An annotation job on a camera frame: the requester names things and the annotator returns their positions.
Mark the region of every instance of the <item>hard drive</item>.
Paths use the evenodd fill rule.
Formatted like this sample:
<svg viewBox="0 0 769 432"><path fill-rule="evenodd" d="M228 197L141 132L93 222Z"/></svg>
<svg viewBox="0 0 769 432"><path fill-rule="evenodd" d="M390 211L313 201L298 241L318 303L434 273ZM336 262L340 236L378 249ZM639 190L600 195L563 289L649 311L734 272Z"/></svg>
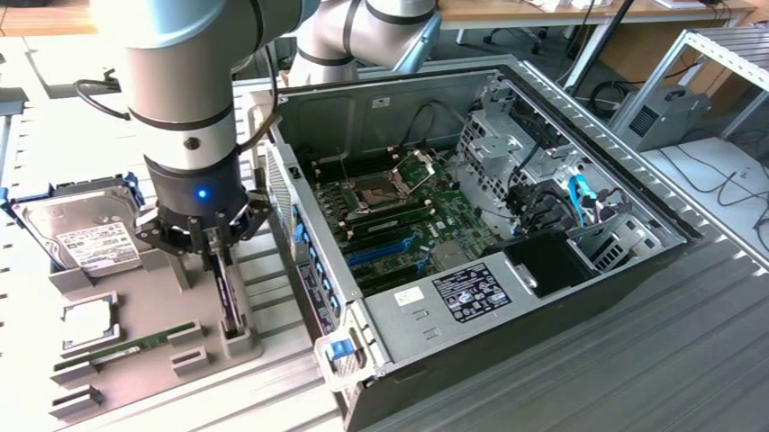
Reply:
<svg viewBox="0 0 769 432"><path fill-rule="evenodd" d="M46 193L10 196L0 206L35 237L57 271L82 268L102 277L139 267L139 253L151 246L134 233L145 204L133 174L49 187Z"/></svg>

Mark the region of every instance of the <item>motherboard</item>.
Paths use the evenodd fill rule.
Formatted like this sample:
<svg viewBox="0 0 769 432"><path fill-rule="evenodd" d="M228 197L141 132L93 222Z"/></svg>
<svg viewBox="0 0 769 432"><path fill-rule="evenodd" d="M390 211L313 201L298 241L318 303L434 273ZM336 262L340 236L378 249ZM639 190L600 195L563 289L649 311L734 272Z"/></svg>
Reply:
<svg viewBox="0 0 769 432"><path fill-rule="evenodd" d="M500 241L433 150L316 169L316 197L366 296L481 257Z"/></svg>

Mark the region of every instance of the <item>blue pcie slot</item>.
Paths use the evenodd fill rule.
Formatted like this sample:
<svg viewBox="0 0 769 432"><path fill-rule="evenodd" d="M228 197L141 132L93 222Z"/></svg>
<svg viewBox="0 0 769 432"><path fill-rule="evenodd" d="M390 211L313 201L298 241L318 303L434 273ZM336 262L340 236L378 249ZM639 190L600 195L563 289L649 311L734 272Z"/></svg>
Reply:
<svg viewBox="0 0 769 432"><path fill-rule="evenodd" d="M382 257L401 254L402 252L409 250L409 248L412 247L412 243L414 242L416 238L417 238L417 234L414 234L410 238L406 238L405 240L401 240L396 243L392 243L386 247L381 247L378 249L370 250L369 252L366 252L361 255L350 256L348 258L348 265L349 266L357 266L360 264L365 264L368 262L372 262L376 259L380 259Z"/></svg>

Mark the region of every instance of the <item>screw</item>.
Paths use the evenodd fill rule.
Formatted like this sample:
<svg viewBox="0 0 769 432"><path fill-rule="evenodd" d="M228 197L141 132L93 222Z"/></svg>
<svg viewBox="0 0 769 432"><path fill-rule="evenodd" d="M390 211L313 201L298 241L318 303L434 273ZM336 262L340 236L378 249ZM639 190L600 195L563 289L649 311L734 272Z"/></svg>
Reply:
<svg viewBox="0 0 769 432"><path fill-rule="evenodd" d="M185 147L187 150L198 150L201 148L201 140L196 137L185 140Z"/></svg>

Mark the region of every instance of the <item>office chair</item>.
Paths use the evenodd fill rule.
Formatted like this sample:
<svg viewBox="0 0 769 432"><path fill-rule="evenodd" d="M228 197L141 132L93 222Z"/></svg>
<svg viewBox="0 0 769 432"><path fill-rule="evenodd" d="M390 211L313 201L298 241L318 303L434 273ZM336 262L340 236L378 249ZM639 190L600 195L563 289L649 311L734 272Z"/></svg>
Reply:
<svg viewBox="0 0 769 432"><path fill-rule="evenodd" d="M537 32L537 34L535 34L535 32L532 30L529 30L529 28L524 27L521 29L495 29L492 31L492 33L484 38L484 43L487 45L495 45L495 35L501 32L501 31L507 31L509 34L512 34L515 37L519 38L519 34L513 32L513 30L517 30L519 32L524 33L529 39L532 40L532 53L533 54L539 54L540 53L540 43L541 40L544 40L548 37L548 27L540 27L540 31Z"/></svg>

